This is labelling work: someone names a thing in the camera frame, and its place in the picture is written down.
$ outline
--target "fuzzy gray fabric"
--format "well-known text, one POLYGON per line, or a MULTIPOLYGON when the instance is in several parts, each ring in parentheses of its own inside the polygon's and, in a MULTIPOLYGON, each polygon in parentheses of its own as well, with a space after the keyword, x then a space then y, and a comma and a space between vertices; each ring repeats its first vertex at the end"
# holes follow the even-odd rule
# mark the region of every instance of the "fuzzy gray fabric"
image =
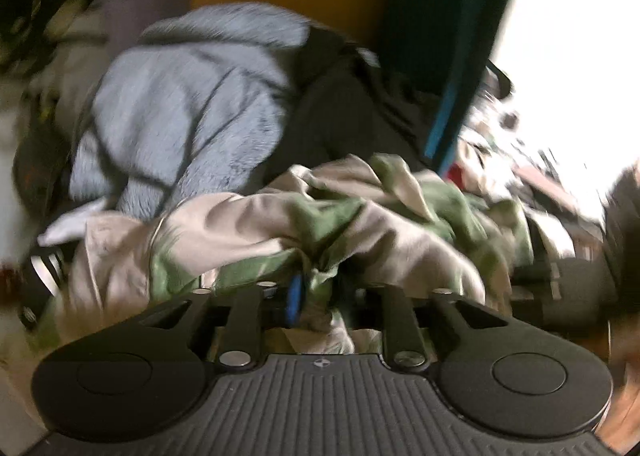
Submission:
POLYGON ((258 189, 254 171, 280 140, 307 34, 302 16, 255 3, 153 24, 102 80, 71 197, 119 195, 118 210, 147 220, 185 197, 258 189))

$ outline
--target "logo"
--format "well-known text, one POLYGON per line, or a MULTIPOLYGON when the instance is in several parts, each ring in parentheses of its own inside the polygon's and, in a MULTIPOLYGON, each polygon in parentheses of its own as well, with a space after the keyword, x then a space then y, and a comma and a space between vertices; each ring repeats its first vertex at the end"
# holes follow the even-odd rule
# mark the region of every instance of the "logo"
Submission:
POLYGON ((327 366, 330 366, 331 362, 329 362, 327 359, 316 359, 314 360, 314 366, 316 368, 320 368, 320 369, 324 369, 327 366))

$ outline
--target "ribbed panel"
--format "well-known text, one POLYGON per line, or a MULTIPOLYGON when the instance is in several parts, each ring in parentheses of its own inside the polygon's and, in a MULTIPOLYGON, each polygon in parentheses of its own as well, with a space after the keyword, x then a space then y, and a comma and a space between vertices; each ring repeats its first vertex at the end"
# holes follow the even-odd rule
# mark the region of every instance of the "ribbed panel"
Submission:
POLYGON ((610 456, 590 434, 565 442, 502 440, 467 425, 419 376, 375 355, 272 355, 220 378, 207 402, 151 438, 91 444, 52 434, 30 456, 610 456), (329 365, 314 364, 320 359, 329 365))

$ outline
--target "silver screw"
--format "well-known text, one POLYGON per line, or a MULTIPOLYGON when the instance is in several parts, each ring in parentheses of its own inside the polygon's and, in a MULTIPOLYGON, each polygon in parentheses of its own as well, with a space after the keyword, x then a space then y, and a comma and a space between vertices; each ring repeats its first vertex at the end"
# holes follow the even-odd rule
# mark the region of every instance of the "silver screw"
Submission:
POLYGON ((220 363, 230 368, 241 368, 251 362, 251 355, 244 351, 232 350, 225 351, 220 356, 220 363))
POLYGON ((424 355, 417 351, 399 351, 394 355, 394 361, 403 368, 417 368, 427 362, 424 355))

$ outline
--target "black cloth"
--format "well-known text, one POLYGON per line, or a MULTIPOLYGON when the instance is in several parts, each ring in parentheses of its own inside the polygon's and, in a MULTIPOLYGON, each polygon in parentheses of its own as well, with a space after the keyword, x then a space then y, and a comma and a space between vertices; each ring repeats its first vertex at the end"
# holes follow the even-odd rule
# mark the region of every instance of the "black cloth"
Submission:
POLYGON ((370 65, 353 43, 312 27, 296 58, 301 96, 266 161, 269 183, 292 164, 307 167, 374 153, 400 155, 412 171, 429 167, 422 150, 438 98, 370 65))

